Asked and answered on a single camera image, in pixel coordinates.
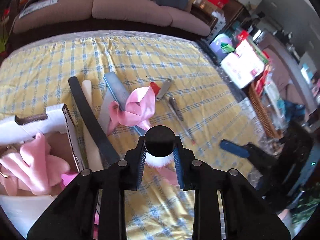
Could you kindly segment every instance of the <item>metal rod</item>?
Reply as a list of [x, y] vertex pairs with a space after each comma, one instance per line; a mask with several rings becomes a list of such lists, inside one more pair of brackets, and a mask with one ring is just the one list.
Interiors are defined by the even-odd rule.
[[181, 127], [184, 129], [186, 135], [188, 136], [188, 138], [192, 141], [192, 145], [196, 144], [195, 139], [193, 138], [193, 135], [188, 131], [187, 126], [185, 125], [185, 123], [183, 121], [180, 120], [180, 118], [178, 117], [177, 113], [175, 112], [175, 110], [172, 108], [172, 106], [170, 105], [170, 103], [168, 102], [168, 100], [163, 97], [162, 98], [166, 103], [167, 106], [170, 108], [171, 112], [174, 114], [174, 116], [177, 118], [178, 122], [180, 123]]

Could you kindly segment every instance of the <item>blue ruler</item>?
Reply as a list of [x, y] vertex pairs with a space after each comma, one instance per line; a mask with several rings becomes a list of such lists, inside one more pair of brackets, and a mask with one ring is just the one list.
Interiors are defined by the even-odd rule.
[[[110, 90], [112, 96], [114, 97], [115, 101], [119, 103], [121, 111], [125, 110], [125, 103], [130, 95], [130, 93], [125, 89], [122, 82], [118, 79], [116, 73], [109, 72], [104, 75], [104, 80]], [[146, 131], [138, 126], [133, 127], [140, 136], [146, 134]]]
[[233, 153], [234, 155], [237, 155], [241, 158], [248, 158], [249, 157], [249, 152], [247, 151], [247, 149], [245, 149], [242, 146], [237, 145], [233, 142], [230, 142], [228, 140], [225, 140], [225, 139], [221, 140], [219, 146], [222, 150]]

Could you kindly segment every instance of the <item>pink towel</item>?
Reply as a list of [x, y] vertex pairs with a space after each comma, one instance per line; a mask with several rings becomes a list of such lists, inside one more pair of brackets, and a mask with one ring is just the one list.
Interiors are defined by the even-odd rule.
[[35, 195], [49, 194], [51, 187], [61, 182], [61, 174], [70, 170], [69, 164], [50, 155], [50, 145], [43, 134], [37, 133], [33, 141], [23, 144], [20, 153], [9, 153], [0, 158], [0, 183], [8, 195], [17, 195], [18, 188]]
[[137, 88], [127, 99], [125, 111], [121, 111], [119, 103], [112, 101], [109, 105], [111, 122], [108, 135], [120, 124], [125, 126], [139, 126], [149, 130], [149, 118], [155, 114], [156, 97], [151, 87]]

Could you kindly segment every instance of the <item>blue check pattern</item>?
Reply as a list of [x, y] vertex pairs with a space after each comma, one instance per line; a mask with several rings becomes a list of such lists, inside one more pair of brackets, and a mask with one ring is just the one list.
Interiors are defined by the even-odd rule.
[[[202, 52], [191, 42], [143, 37], [90, 37], [24, 49], [0, 68], [0, 118], [43, 113], [49, 105], [66, 103], [75, 121], [85, 159], [82, 119], [71, 96], [70, 76], [92, 82], [93, 111], [99, 116], [106, 91], [103, 75], [114, 71], [129, 92], [167, 79], [166, 94], [174, 96], [196, 139], [193, 146], [164, 102], [156, 103], [152, 125], [166, 125], [180, 135], [185, 148], [213, 168], [236, 168], [247, 176], [252, 166], [219, 149], [221, 139], [257, 143], [248, 118]], [[124, 157], [138, 135], [119, 125], [108, 137]], [[125, 193], [128, 239], [191, 239], [194, 192], [169, 185], [157, 171], [145, 167], [141, 188]]]

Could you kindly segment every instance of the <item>white brush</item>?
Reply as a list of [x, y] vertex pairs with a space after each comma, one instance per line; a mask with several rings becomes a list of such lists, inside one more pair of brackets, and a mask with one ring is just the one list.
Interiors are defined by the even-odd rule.
[[147, 150], [145, 163], [154, 168], [162, 168], [172, 162], [175, 148], [174, 132], [163, 125], [150, 128], [144, 138]]
[[155, 157], [148, 152], [146, 155], [146, 164], [148, 166], [154, 167], [154, 168], [162, 168], [162, 167], [168, 165], [172, 161], [173, 161], [173, 154], [172, 153], [166, 157]]

